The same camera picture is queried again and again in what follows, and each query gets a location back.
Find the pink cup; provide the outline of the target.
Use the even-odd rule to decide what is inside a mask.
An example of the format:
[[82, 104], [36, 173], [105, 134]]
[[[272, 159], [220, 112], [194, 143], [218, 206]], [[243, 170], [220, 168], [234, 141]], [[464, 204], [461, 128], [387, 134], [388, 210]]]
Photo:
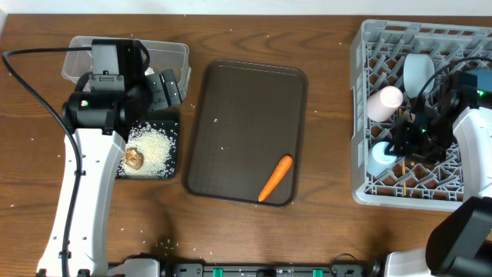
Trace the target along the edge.
[[367, 116], [372, 121], [384, 122], [397, 111], [403, 100], [399, 88], [386, 86], [368, 98]]

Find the light blue cup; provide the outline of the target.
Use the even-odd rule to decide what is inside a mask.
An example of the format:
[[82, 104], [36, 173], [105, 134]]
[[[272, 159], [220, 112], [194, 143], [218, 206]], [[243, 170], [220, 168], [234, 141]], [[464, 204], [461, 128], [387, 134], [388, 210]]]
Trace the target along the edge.
[[378, 142], [374, 144], [368, 153], [367, 172], [372, 176], [379, 176], [386, 169], [392, 169], [397, 160], [395, 155], [388, 155], [387, 147], [393, 145], [389, 142]]

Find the small light blue bowl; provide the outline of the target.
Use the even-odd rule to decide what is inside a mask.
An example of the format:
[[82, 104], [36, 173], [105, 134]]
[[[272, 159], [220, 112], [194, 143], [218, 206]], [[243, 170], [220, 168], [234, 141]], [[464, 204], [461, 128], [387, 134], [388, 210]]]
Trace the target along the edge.
[[421, 89], [434, 74], [434, 63], [429, 55], [408, 54], [404, 61], [403, 82], [408, 98], [417, 98]]

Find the brown food scrap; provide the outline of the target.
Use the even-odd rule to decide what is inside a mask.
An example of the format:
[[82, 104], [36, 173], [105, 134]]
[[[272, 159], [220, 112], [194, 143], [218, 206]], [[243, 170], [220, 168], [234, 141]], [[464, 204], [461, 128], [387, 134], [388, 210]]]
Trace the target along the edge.
[[125, 152], [124, 163], [131, 169], [139, 170], [144, 164], [144, 156], [136, 148], [129, 148]]

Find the orange carrot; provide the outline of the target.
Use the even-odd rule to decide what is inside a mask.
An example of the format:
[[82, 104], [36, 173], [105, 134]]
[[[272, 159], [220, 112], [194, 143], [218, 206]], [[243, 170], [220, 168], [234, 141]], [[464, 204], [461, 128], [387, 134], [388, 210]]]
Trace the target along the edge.
[[290, 155], [285, 155], [277, 164], [270, 178], [261, 190], [258, 201], [263, 202], [277, 187], [283, 177], [288, 173], [293, 164], [293, 158]]

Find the white tissue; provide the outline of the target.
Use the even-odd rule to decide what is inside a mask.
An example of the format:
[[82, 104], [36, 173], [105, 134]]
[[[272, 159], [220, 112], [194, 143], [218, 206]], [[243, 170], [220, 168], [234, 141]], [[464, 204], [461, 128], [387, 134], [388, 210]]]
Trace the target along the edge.
[[155, 72], [154, 72], [153, 68], [147, 68], [147, 70], [145, 71], [145, 75], [152, 75], [154, 73]]

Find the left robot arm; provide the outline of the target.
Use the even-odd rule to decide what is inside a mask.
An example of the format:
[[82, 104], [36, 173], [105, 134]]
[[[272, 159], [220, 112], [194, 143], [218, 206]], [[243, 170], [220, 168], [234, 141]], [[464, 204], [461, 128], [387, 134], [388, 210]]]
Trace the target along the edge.
[[170, 65], [149, 72], [159, 45], [94, 37], [84, 48], [91, 64], [62, 106], [65, 171], [38, 276], [108, 275], [109, 209], [131, 128], [186, 96]]

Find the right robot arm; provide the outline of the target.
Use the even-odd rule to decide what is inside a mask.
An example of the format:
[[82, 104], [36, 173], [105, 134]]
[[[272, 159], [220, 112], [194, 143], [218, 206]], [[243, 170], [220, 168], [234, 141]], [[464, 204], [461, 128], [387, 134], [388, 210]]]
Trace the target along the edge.
[[463, 203], [430, 234], [422, 249], [392, 252], [382, 276], [489, 276], [491, 274], [491, 92], [478, 77], [455, 72], [442, 82], [437, 109], [423, 96], [415, 120], [403, 122], [385, 152], [415, 162], [440, 162], [457, 144]]

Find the grey dishwasher rack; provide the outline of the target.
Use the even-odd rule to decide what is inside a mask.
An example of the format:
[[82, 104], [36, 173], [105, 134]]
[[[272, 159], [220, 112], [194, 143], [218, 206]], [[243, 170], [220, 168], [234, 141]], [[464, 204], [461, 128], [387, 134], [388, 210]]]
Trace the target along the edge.
[[[405, 159], [406, 175], [401, 177], [401, 159], [379, 176], [367, 172], [368, 153], [378, 142], [392, 143], [395, 122], [411, 112], [423, 96], [429, 112], [437, 109], [442, 82], [455, 72], [478, 77], [481, 88], [491, 92], [491, 30], [486, 27], [437, 25], [368, 19], [351, 43], [351, 89], [354, 99], [354, 131], [351, 138], [351, 194], [362, 205], [391, 206], [452, 212], [463, 203], [464, 183], [457, 144], [446, 150], [446, 159], [435, 164]], [[404, 61], [408, 54], [429, 55], [434, 74], [417, 98], [408, 98], [404, 89]], [[367, 100], [386, 86], [401, 90], [404, 100], [384, 122], [367, 116]], [[407, 195], [402, 183], [406, 181]]]

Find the clear plastic bin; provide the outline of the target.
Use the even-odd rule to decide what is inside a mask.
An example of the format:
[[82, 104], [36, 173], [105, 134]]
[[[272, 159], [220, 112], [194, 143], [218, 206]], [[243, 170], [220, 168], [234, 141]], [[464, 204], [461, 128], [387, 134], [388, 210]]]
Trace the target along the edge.
[[[161, 73], [165, 69], [173, 70], [181, 98], [185, 99], [191, 76], [188, 46], [183, 43], [151, 40], [141, 40], [141, 43], [150, 54], [150, 68], [155, 73]], [[65, 56], [61, 75], [64, 79], [76, 83], [83, 74], [91, 71], [92, 54], [90, 51], [68, 52]]]

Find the dark brown serving tray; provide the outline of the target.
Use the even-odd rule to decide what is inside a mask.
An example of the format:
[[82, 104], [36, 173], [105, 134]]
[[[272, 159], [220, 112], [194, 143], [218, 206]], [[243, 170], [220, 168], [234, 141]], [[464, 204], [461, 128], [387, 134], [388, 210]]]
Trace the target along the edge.
[[263, 205], [294, 199], [301, 167], [307, 76], [298, 68], [226, 59], [204, 74], [184, 166], [192, 195], [259, 204], [280, 160], [293, 159]]

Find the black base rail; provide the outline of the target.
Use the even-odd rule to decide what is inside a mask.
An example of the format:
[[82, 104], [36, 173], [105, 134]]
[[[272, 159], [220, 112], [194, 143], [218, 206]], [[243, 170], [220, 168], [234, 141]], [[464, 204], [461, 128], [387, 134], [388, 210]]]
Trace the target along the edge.
[[370, 277], [381, 276], [379, 268], [356, 263], [322, 266], [299, 265], [202, 265], [181, 263], [170, 265], [155, 260], [128, 260], [108, 270], [109, 276], [154, 277]]

